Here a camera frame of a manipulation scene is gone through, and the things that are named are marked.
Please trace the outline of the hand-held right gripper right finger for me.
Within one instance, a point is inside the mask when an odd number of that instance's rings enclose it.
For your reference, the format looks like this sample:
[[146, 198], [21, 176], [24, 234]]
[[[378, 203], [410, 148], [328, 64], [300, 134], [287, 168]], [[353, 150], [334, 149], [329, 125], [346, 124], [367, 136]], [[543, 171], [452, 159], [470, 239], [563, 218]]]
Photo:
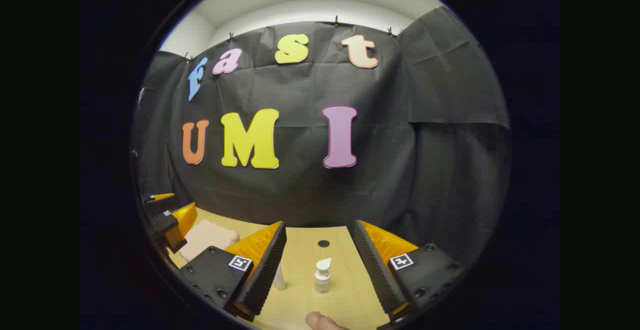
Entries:
[[400, 328], [425, 315], [457, 284], [466, 271], [440, 246], [417, 246], [361, 219], [352, 239], [375, 295], [389, 322]]

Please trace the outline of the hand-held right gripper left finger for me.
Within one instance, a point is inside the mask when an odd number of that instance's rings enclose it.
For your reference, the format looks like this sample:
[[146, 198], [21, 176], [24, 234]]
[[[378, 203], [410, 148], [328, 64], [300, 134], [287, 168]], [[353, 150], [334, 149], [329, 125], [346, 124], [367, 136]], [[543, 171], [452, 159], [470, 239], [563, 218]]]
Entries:
[[278, 221], [226, 250], [206, 247], [179, 273], [206, 303], [252, 322], [265, 305], [286, 242], [285, 223]]

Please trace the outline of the pink suitcase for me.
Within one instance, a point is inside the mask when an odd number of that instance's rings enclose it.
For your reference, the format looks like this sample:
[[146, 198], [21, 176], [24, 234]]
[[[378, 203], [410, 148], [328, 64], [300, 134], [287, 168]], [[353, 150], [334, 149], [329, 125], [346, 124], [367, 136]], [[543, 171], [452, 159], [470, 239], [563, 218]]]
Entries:
[[240, 241], [240, 236], [236, 231], [208, 220], [202, 220], [189, 230], [186, 234], [186, 241], [187, 243], [178, 251], [178, 254], [186, 262], [190, 262], [210, 247], [226, 250]]

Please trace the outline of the white pump bottle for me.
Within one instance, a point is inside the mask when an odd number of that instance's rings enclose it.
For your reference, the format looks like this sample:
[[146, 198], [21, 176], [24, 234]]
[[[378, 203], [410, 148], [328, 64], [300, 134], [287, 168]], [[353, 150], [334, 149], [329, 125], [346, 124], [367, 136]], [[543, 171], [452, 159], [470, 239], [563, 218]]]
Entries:
[[330, 289], [332, 258], [322, 259], [315, 264], [314, 289], [317, 294], [326, 294]]

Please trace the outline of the black backdrop cloth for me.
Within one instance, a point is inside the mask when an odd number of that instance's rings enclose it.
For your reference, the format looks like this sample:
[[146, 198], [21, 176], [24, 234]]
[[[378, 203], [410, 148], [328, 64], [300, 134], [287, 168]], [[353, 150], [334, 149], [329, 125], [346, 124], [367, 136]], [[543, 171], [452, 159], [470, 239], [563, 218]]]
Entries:
[[362, 219], [476, 261], [505, 202], [511, 128], [487, 55], [446, 7], [397, 38], [297, 21], [194, 59], [158, 51], [133, 150], [142, 193], [183, 190], [227, 218]]

